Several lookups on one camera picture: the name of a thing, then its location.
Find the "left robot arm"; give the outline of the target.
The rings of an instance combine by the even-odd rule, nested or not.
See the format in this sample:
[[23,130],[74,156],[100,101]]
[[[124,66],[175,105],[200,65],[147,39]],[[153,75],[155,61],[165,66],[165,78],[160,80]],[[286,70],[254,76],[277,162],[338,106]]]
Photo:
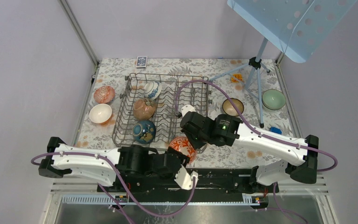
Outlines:
[[72,175],[95,181],[113,191],[122,191],[125,177],[172,179],[174,187],[190,190],[198,181],[198,173],[189,173],[189,157],[168,149],[159,154],[156,149],[131,145],[114,149],[85,149],[69,146],[58,137],[51,137],[47,153],[38,163],[39,175],[62,178]]

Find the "red white bowl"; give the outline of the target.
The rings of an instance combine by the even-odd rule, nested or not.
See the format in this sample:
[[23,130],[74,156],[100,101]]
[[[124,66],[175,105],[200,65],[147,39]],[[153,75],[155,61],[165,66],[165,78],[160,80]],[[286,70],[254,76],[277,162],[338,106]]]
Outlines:
[[187,137],[176,137],[170,142],[169,147],[189,157],[189,164],[193,163],[196,159],[197,151],[192,147]]

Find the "brown floral bowl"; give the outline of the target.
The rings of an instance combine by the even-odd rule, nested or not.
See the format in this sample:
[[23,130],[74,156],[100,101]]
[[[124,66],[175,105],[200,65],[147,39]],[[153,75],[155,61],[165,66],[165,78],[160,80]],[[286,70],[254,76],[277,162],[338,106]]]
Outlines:
[[150,119],[157,109],[157,104],[154,100],[148,98],[141,98],[133,105],[133,115],[137,120]]

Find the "pale green bowl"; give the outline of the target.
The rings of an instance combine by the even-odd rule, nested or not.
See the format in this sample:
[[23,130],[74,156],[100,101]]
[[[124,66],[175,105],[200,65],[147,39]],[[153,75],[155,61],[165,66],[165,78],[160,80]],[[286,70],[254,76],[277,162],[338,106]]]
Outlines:
[[276,89],[266,90],[262,94],[262,103],[269,110],[280,110],[286,105],[285,95]]

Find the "black patterned bowl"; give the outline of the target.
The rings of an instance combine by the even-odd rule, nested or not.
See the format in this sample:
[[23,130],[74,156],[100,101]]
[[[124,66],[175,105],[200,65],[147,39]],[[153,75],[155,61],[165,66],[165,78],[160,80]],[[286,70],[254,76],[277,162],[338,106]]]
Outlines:
[[[244,104],[237,98],[231,98],[231,100],[234,103],[234,105],[238,108],[240,113],[242,114],[244,112]],[[231,102],[228,99],[226,99],[222,103],[222,109],[225,114],[228,114],[230,116],[235,116],[235,117],[239,116],[238,112],[234,109],[234,106],[231,104]]]

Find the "blue white zigzag bowl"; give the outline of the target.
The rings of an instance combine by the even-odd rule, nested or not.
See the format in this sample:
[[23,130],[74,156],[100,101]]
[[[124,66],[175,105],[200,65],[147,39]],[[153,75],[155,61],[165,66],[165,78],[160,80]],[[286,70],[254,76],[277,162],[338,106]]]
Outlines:
[[105,85],[95,91],[93,98],[98,104],[108,104],[114,99],[115,95],[115,89]]

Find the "grey wire dish rack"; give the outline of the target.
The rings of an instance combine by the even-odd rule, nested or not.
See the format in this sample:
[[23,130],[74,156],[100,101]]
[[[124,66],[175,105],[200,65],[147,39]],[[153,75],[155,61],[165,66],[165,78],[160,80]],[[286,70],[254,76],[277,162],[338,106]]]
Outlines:
[[207,77],[150,73],[131,73],[125,76],[125,88],[120,94],[122,102],[112,134],[115,146],[127,147],[137,143],[132,136],[132,128],[137,122],[133,114],[134,104],[144,97],[143,88],[146,83],[155,81],[162,85],[161,94],[155,99],[157,110],[150,118],[157,128],[157,132],[154,140],[146,144],[146,147],[165,151],[174,138],[183,135],[180,131],[181,115],[174,108],[175,95],[184,83],[191,80],[195,82],[185,86],[180,92],[179,108],[191,105],[196,112],[207,116],[211,91],[207,84],[202,83],[202,80],[208,80]]

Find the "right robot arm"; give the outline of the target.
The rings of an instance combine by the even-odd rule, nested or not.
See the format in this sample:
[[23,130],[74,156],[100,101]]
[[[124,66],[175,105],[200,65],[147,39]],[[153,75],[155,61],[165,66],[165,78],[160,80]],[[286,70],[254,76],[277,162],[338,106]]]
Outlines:
[[279,158],[275,163],[253,167],[248,184],[255,192],[289,178],[305,184],[317,181],[317,155],[305,149],[306,139],[252,130],[238,117],[226,114],[211,119],[197,112],[187,112],[180,127],[195,149],[207,143],[218,147],[249,147]]

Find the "orange bowl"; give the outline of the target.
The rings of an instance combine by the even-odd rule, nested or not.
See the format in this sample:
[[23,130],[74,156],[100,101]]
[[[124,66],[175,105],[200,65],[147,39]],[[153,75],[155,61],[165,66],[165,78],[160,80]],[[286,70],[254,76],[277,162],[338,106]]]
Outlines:
[[95,124],[105,124],[112,117],[112,108],[108,104],[98,104],[89,112],[89,119]]

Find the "dark blue bowl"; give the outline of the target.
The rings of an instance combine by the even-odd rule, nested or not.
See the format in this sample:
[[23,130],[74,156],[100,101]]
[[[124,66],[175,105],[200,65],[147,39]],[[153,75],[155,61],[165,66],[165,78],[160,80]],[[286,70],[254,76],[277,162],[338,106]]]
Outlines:
[[150,120],[141,120],[132,128],[134,140],[141,144],[150,144],[156,136],[156,126]]

